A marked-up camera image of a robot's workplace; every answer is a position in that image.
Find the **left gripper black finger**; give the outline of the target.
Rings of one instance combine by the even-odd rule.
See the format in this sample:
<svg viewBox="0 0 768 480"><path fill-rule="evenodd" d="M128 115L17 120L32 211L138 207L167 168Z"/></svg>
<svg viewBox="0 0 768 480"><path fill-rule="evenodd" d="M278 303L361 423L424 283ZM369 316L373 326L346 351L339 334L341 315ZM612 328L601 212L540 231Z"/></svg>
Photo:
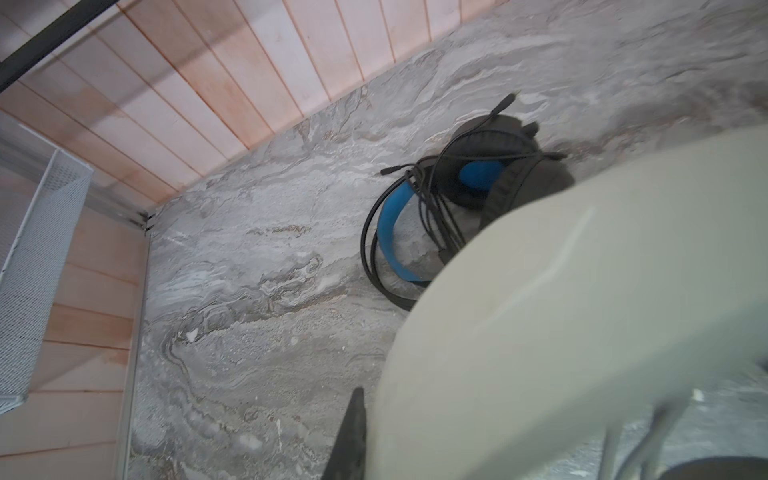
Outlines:
<svg viewBox="0 0 768 480"><path fill-rule="evenodd" d="M364 389L353 390L322 480L363 480L365 476L367 412Z"/></svg>

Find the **black headphones with blue band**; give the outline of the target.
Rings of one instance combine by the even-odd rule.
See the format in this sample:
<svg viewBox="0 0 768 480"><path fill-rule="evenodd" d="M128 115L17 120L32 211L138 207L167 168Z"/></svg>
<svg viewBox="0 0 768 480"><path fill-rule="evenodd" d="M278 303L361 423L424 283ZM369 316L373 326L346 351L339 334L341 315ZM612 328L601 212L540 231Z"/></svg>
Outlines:
<svg viewBox="0 0 768 480"><path fill-rule="evenodd" d="M510 93L488 114L462 123L438 153L381 170L383 176L401 176L368 212L360 235L360 256L370 283L395 306L409 311L416 302L385 286L378 256L401 280L419 288L430 284L395 254L394 228L411 200L417 202L420 224L440 261L448 264L467 243L452 206L479 213L479 226L486 228L515 209L574 186L575 179L563 162L565 154L545 151L537 142L538 123L506 114L516 98Z"/></svg>

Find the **white headphones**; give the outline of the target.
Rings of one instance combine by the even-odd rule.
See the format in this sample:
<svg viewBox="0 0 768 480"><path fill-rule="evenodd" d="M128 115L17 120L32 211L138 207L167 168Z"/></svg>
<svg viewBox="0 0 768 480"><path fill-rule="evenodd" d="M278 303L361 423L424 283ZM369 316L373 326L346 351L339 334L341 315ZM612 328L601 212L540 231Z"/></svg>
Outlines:
<svg viewBox="0 0 768 480"><path fill-rule="evenodd" d="M635 159L510 212L398 331L369 417L369 479L514 479L620 425L615 471L655 476L693 390L767 356L767 129Z"/></svg>

